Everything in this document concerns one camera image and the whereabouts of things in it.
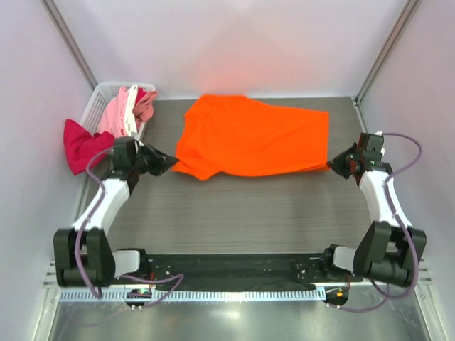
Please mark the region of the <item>orange t-shirt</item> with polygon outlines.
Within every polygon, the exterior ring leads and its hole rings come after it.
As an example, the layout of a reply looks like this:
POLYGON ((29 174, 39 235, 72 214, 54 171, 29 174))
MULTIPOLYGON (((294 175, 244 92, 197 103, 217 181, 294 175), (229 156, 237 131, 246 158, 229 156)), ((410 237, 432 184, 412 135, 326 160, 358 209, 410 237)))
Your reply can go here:
POLYGON ((327 168, 330 114, 205 94, 184 115, 174 170, 199 180, 327 168))

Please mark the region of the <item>magenta t-shirt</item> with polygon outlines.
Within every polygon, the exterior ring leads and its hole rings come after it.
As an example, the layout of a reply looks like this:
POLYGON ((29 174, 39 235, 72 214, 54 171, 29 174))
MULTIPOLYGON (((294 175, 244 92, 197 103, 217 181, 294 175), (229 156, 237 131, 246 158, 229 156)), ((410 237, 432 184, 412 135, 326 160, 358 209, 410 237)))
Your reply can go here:
POLYGON ((67 119, 63 130, 63 146, 68 167, 73 175, 85 172, 88 163, 99 152, 114 145, 109 132, 91 134, 76 121, 67 119))

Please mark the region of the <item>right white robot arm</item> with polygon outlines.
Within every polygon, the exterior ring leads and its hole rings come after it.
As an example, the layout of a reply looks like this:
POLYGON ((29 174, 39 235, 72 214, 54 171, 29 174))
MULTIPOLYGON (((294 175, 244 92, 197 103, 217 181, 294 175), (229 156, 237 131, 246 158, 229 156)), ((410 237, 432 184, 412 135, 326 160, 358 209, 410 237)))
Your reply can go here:
POLYGON ((427 236, 406 217, 395 192, 393 170, 383 161, 385 134, 362 133, 358 142, 328 162, 337 175, 355 183, 363 193, 371 224, 356 248, 332 244, 320 264, 322 276, 336 281, 345 272, 402 288, 417 283, 427 236))

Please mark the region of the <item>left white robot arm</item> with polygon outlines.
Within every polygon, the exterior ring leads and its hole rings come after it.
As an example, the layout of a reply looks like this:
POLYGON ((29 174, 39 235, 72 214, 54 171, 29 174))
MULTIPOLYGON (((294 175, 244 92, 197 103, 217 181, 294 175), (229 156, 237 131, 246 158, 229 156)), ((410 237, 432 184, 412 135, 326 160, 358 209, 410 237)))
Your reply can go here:
POLYGON ((87 165, 87 175, 98 190, 76 221, 53 236, 55 275, 61 287, 108 287, 128 275, 146 282, 151 265, 144 249, 112 251, 108 231, 122 206, 131 197, 141 175, 158 177, 178 163, 142 141, 124 137, 98 153, 87 165))

